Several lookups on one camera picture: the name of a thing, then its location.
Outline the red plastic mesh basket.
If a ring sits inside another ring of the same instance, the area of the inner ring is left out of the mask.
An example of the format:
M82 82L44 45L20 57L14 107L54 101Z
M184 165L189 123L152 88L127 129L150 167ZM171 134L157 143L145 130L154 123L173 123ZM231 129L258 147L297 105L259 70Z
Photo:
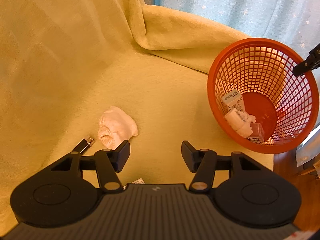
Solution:
M247 38L226 47L208 74L208 100L220 127L242 147L278 154L300 145L316 124L319 92L311 71L294 76L302 58L288 46L267 38ZM256 143L238 135L225 120L222 97L237 90L245 111L265 132Z

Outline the crumpled white tissue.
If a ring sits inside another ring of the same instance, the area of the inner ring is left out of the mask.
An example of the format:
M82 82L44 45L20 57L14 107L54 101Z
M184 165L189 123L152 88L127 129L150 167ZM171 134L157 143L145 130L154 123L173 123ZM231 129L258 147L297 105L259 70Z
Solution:
M99 119L98 138L106 148L115 150L124 140L137 135L136 122L116 106L111 106Z

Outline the clear plastic wrapper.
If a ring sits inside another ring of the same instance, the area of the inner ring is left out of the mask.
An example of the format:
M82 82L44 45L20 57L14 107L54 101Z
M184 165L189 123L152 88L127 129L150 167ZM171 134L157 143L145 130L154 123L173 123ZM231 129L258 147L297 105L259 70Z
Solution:
M255 142L257 144L263 143L265 141L265 132L260 123L251 123L250 127L252 129L252 134L247 137L251 142Z

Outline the light blue star curtain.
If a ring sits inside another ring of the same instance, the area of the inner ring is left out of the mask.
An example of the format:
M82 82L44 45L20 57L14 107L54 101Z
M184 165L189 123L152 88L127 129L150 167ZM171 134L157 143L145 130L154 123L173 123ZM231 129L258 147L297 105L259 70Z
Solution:
M144 0L286 44L305 59L319 44L319 0Z

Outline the yellow-green blanket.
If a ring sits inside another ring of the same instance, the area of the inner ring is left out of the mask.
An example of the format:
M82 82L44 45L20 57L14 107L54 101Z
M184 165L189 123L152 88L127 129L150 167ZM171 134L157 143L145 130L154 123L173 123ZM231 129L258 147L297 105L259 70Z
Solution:
M191 181L181 142L221 155L241 147L217 124L207 76L245 34L144 0L1 0L1 234L16 225L9 199L25 179L85 136L111 106L139 133L122 183Z

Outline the small white pill bottle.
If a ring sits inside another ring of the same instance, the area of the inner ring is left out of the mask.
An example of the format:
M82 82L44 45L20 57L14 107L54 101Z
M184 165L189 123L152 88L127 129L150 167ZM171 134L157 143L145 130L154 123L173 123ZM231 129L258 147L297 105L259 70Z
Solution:
M243 138L247 138L253 132L251 128L244 128L244 112L238 111L235 108L225 115L225 120Z

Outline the white medicine box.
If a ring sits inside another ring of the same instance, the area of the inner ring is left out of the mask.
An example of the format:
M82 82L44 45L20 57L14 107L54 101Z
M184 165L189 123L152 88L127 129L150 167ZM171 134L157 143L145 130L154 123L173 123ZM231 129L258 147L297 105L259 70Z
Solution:
M239 93L236 89L224 95L221 98L221 102L224 114L227 114L234 108L241 112L246 111L242 94Z

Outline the white paper ball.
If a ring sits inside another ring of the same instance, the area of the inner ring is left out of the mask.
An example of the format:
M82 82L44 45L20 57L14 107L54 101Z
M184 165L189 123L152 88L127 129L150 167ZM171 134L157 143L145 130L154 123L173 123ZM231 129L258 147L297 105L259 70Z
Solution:
M244 113L244 128L250 129L251 123L256 123L256 117L248 113Z

